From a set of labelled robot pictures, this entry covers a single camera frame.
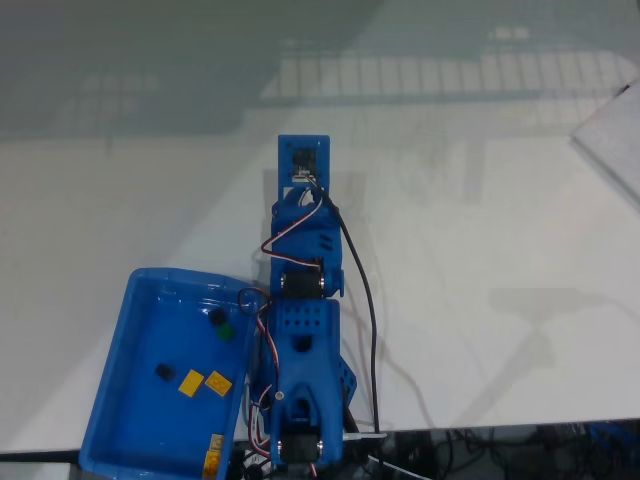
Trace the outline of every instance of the blue container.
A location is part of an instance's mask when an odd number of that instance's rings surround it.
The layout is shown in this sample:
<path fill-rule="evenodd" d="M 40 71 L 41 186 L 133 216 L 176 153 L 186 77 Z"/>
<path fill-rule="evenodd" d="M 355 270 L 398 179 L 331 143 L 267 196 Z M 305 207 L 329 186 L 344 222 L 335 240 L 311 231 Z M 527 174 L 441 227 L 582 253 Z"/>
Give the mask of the blue container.
<path fill-rule="evenodd" d="M 244 282 L 208 273 L 133 272 L 80 450 L 80 466 L 110 478 L 201 478 L 212 434 L 224 435 L 224 479 L 240 410 L 255 319 L 240 312 Z M 235 330 L 224 342 L 208 312 L 221 307 Z M 159 364 L 175 376 L 163 379 Z M 195 370 L 233 383 L 221 397 L 204 382 L 193 397 L 178 388 Z"/>

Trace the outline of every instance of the wire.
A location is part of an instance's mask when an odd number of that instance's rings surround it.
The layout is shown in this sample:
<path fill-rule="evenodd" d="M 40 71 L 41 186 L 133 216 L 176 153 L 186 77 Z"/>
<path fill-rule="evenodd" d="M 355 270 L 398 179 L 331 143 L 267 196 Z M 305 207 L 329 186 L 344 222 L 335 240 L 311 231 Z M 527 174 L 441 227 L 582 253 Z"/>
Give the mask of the wire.
<path fill-rule="evenodd" d="M 304 198 L 307 196 L 307 193 L 309 193 L 311 191 L 310 188 L 305 188 L 304 191 L 302 192 L 302 195 L 300 195 L 300 198 L 298 199 L 298 206 L 302 207 L 302 202 L 304 202 Z"/>
<path fill-rule="evenodd" d="M 269 453 L 266 452 L 265 450 L 262 450 L 256 444 L 255 439 L 253 438 L 254 434 L 257 435 L 257 432 L 258 432 L 257 417 L 254 417 L 253 415 L 254 408 L 257 408 L 257 407 L 255 405 L 251 405 L 251 407 L 249 408 L 249 444 L 251 445 L 251 448 L 253 449 L 253 451 L 256 452 L 258 455 L 262 455 L 264 458 L 271 459 L 271 455 L 269 455 Z"/>
<path fill-rule="evenodd" d="M 284 230 L 282 230 L 280 233 L 272 236 L 271 238 L 268 238 L 267 240 L 265 240 L 265 242 L 260 245 L 260 250 L 262 250 L 262 253 L 264 253 L 265 255 L 269 255 L 273 258 L 279 258 L 281 260 L 287 260 L 289 262 L 292 263 L 296 263 L 298 265 L 302 265 L 304 267 L 313 267 L 313 268 L 321 268 L 321 265 L 319 262 L 311 262 L 308 260 L 302 260 L 300 258 L 296 258 L 296 257 L 292 257 L 291 255 L 285 255 L 284 253 L 276 253 L 273 250 L 267 250 L 267 247 L 269 245 L 271 245 L 272 243 L 276 242 L 277 240 L 281 239 L 282 237 L 284 237 L 287 233 L 289 233 L 291 230 L 293 230 L 294 228 L 300 226 L 300 224 L 302 224 L 304 221 L 308 220 L 309 218 L 311 218 L 322 206 L 322 198 L 320 198 L 320 200 L 318 201 L 318 204 L 316 205 L 316 207 L 311 210 L 309 213 L 307 213 L 306 215 L 303 215 L 302 217 L 300 217 L 298 220 L 296 220 L 295 222 L 293 222 L 291 225 L 289 225 L 287 228 L 285 228 Z"/>
<path fill-rule="evenodd" d="M 262 400 L 264 399 L 267 392 L 271 390 L 271 387 L 273 387 L 273 385 L 269 385 L 267 388 L 265 388 L 262 394 L 260 395 L 260 398 L 258 399 L 258 408 L 262 408 Z M 271 408 L 271 405 L 269 405 L 267 408 L 262 408 L 262 409 L 269 410 L 269 408 Z"/>
<path fill-rule="evenodd" d="M 442 477 L 440 477 L 441 480 L 445 480 L 453 468 L 453 440 L 451 439 L 451 433 L 449 433 L 449 430 L 445 430 L 444 434 L 447 437 L 447 444 L 449 445 L 449 461 L 447 462 L 447 466 L 444 469 Z"/>
<path fill-rule="evenodd" d="M 242 304 L 242 296 L 243 293 L 246 291 L 253 291 L 253 292 L 258 292 L 260 295 L 264 296 L 266 299 L 265 304 L 260 307 L 260 309 L 258 310 L 258 313 L 252 313 L 247 311 Z M 271 308 L 271 296 L 265 292 L 264 290 L 262 290 L 261 288 L 258 287 L 245 287 L 245 288 L 241 288 L 240 290 L 238 290 L 238 307 L 240 308 L 240 311 L 242 313 L 244 313 L 245 315 L 250 315 L 253 316 L 255 315 L 256 317 L 256 326 L 258 327 L 258 330 L 260 330 L 260 333 L 262 334 L 262 336 L 267 340 L 267 344 L 269 345 L 269 349 L 271 350 L 271 355 L 273 357 L 273 363 L 276 366 L 276 385 L 278 383 L 278 376 L 280 374 L 280 361 L 278 358 L 278 350 L 276 349 L 276 344 L 273 341 L 273 338 L 271 337 L 271 334 L 269 333 L 269 331 L 265 328 L 264 323 L 262 322 L 262 320 L 260 319 L 261 315 L 265 315 L 267 313 L 267 311 L 269 310 L 269 308 Z"/>
<path fill-rule="evenodd" d="M 369 455 L 369 459 L 370 459 L 370 460 L 373 460 L 374 462 L 377 462 L 377 463 L 380 463 L 380 462 L 381 462 L 381 460 L 377 459 L 376 457 L 372 457 L 371 455 Z M 398 471 L 398 472 L 400 472 L 400 473 L 404 473 L 405 475 L 409 475 L 410 477 L 413 477 L 413 478 L 419 478 L 419 479 L 421 479 L 421 480 L 431 480 L 431 479 L 430 479 L 430 478 L 428 478 L 428 477 L 423 477 L 422 475 L 418 475 L 417 473 L 410 472 L 409 470 L 405 470 L 404 468 L 397 467 L 396 465 L 394 465 L 394 464 L 392 464 L 392 463 L 389 463 L 389 462 L 384 462 L 384 463 L 382 463 L 382 465 L 384 465 L 385 467 L 391 468 L 391 469 L 393 469 L 393 470 L 396 470 L 396 471 Z M 366 473 L 368 473 L 370 476 L 373 476 L 373 475 L 371 475 L 371 473 L 370 473 L 369 471 L 367 471 L 364 467 L 362 467 L 362 469 L 363 469 Z"/>
<path fill-rule="evenodd" d="M 349 231 L 347 230 L 347 226 L 340 215 L 338 207 L 331 201 L 329 194 L 325 192 L 322 188 L 318 186 L 313 177 L 308 176 L 307 179 L 309 182 L 313 184 L 320 193 L 322 200 L 325 201 L 329 209 L 333 212 L 333 214 L 338 219 L 340 223 L 340 228 L 342 229 L 342 233 L 344 234 L 344 238 L 349 245 L 349 250 L 351 250 L 351 254 L 353 255 L 353 259 L 356 262 L 356 266 L 358 267 L 358 271 L 360 272 L 360 276 L 362 277 L 362 283 L 364 284 L 364 290 L 367 294 L 367 303 L 369 304 L 369 315 L 371 317 L 371 396 L 373 403 L 373 429 L 376 433 L 380 433 L 380 418 L 378 415 L 378 388 L 376 385 L 376 342 L 378 338 L 378 326 L 376 325 L 376 312 L 373 306 L 373 296 L 371 295 L 371 288 L 369 287 L 369 281 L 367 280 L 367 274 L 364 271 L 364 267 L 362 266 L 362 262 L 360 261 L 360 257 L 358 256 L 358 252 L 356 251 L 356 247 L 353 244 L 353 240 L 351 240 L 351 235 L 349 235 Z"/>

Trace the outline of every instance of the white table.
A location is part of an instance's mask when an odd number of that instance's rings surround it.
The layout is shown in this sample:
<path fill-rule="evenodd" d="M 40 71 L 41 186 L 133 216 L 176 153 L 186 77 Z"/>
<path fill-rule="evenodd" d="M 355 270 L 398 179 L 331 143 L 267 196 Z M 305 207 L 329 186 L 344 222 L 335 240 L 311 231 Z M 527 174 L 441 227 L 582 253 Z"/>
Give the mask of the white table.
<path fill-rule="evenodd" d="M 568 137 L 638 73 L 635 1 L 34 3 L 0 6 L 0 450 L 81 445 L 135 268 L 267 279 L 280 133 L 331 136 L 384 429 L 640 416 L 640 218 Z"/>

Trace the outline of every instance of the lego brick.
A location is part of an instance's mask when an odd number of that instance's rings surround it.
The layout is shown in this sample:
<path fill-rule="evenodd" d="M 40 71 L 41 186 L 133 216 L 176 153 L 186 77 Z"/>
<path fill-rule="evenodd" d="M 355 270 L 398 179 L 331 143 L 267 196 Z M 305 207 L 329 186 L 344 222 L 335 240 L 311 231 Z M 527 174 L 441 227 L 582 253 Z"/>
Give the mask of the lego brick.
<path fill-rule="evenodd" d="M 187 376 L 182 381 L 178 390 L 184 393 L 187 397 L 193 397 L 200 387 L 202 380 L 204 380 L 204 375 L 199 374 L 195 370 L 189 370 L 189 373 L 187 373 Z"/>
<path fill-rule="evenodd" d="M 222 445 L 224 443 L 224 436 L 213 434 L 211 435 L 211 443 L 209 444 L 209 450 L 222 451 Z"/>
<path fill-rule="evenodd" d="M 209 450 L 204 459 L 204 468 L 202 469 L 202 478 L 216 478 L 218 468 L 220 467 L 220 455 L 217 450 Z"/>
<path fill-rule="evenodd" d="M 228 323 L 220 325 L 216 329 L 216 333 L 218 334 L 218 338 L 220 338 L 220 340 L 225 343 L 229 343 L 231 340 L 233 340 L 233 337 L 236 336 L 236 331 Z"/>
<path fill-rule="evenodd" d="M 209 375 L 205 384 L 221 397 L 224 397 L 231 388 L 231 382 L 216 371 Z"/>

